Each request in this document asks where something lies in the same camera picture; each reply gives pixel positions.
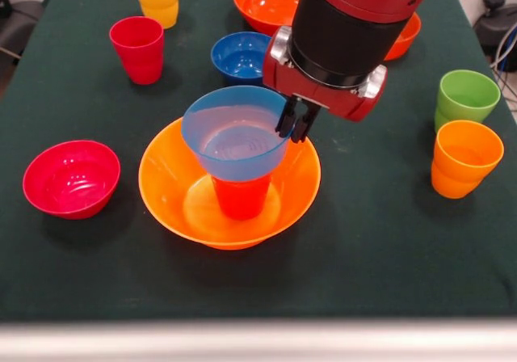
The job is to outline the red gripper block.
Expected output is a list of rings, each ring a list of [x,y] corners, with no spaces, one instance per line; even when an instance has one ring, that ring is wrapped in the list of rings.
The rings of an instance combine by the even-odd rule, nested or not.
[[[279,52],[271,48],[267,50],[263,63],[263,82],[288,96],[275,131],[280,137],[288,137],[292,131],[290,138],[293,143],[305,141],[322,107],[335,116],[361,121],[376,106],[384,92],[383,65],[377,66],[367,76],[366,82],[359,86],[338,89],[315,82],[304,75],[298,68],[288,64],[286,55],[284,49]],[[312,102],[305,105],[305,113],[297,120],[296,96]]]

